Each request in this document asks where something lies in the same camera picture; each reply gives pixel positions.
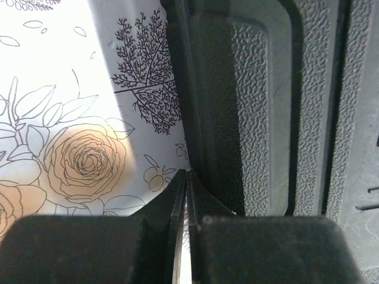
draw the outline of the textured plastic surface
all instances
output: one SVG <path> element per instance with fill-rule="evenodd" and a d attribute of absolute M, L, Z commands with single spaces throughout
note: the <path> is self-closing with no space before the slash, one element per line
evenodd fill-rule
<path fill-rule="evenodd" d="M 287 2 L 294 2 L 298 9 L 299 14 L 294 14 L 293 19 L 301 23 L 302 35 L 297 34 L 294 40 L 303 45 L 300 112 L 298 118 L 293 119 L 293 127 L 298 124 L 293 214 L 319 215 L 330 141 L 330 110 L 333 108 L 337 76 L 335 63 L 339 59 L 339 42 L 343 36 L 338 24 L 342 23 L 346 1 L 341 1 L 340 7 L 336 0 L 283 1 Z"/>
<path fill-rule="evenodd" d="M 327 216 L 343 228 L 368 283 L 379 283 L 379 7 L 352 0 Z"/>
<path fill-rule="evenodd" d="M 199 133 L 188 144 L 199 144 L 196 150 L 204 155 L 198 165 L 192 157 L 199 154 L 190 146 L 191 166 L 238 214 L 283 214 L 291 113 L 288 14 L 276 0 L 162 4 L 168 13 L 168 37 L 179 23 L 187 56 L 189 88 L 178 87 L 179 99 L 184 105 L 186 96 L 192 98 L 193 110 L 182 111 L 183 120 L 185 129 L 185 120 L 191 120 Z M 175 53 L 172 43 L 171 50 L 174 69 L 183 73 L 182 51 Z"/>
<path fill-rule="evenodd" d="M 207 188 L 239 215 L 320 214 L 344 5 L 161 3 L 191 166 Z"/>

